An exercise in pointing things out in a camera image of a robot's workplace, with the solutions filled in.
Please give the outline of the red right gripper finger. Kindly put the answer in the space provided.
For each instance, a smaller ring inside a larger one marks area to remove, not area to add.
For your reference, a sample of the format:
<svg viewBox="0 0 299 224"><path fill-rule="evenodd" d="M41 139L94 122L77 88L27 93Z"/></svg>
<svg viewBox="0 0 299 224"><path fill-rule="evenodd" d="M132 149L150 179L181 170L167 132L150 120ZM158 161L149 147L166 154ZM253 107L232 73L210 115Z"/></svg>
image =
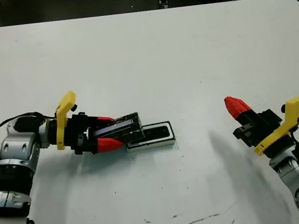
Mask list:
<svg viewBox="0 0 299 224"><path fill-rule="evenodd" d="M239 98L225 97L225 107L228 113L241 125L248 124L248 119L245 117L247 112L245 102Z"/></svg>
<svg viewBox="0 0 299 224"><path fill-rule="evenodd" d="M240 124L248 124L252 121L254 111L241 99L227 97L230 115Z"/></svg>

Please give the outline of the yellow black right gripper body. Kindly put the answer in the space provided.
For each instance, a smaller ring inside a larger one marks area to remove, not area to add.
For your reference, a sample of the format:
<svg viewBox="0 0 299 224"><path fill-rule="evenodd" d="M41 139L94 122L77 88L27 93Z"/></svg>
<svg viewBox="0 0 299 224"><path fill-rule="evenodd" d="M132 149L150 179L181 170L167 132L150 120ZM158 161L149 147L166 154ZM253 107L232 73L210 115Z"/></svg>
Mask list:
<svg viewBox="0 0 299 224"><path fill-rule="evenodd" d="M294 145L290 131L299 125L299 97L288 100L284 105L283 120L271 109L261 113L249 109L241 113L237 118L241 126L234 130L233 135L248 147L253 147L258 156L282 153Z"/></svg>

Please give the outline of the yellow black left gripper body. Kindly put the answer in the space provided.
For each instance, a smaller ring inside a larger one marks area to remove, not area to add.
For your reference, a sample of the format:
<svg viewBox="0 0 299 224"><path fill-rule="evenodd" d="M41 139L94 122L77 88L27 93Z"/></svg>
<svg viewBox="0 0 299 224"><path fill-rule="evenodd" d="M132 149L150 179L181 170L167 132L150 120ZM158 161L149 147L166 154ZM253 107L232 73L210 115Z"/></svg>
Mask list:
<svg viewBox="0 0 299 224"><path fill-rule="evenodd" d="M57 148L64 150L67 146L78 155L84 152L99 153L99 141L93 135L98 125L97 117L82 112L67 118L67 113L77 108L75 99L76 94L68 91L56 108Z"/></svg>

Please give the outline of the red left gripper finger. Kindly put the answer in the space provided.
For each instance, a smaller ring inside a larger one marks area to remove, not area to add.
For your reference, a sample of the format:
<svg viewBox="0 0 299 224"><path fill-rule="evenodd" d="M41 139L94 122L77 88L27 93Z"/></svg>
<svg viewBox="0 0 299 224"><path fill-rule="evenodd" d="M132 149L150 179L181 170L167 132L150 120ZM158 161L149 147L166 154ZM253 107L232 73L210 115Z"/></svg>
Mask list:
<svg viewBox="0 0 299 224"><path fill-rule="evenodd" d="M111 117L104 117L104 116L102 116L102 117L100 117L100 116L93 117L93 119L94 119L94 122L95 122L96 125L103 124L103 123L109 123L109 122L114 121L113 118L111 118Z"/></svg>
<svg viewBox="0 0 299 224"><path fill-rule="evenodd" d="M97 140L97 152L117 150L124 145L124 142L115 138L101 138Z"/></svg>

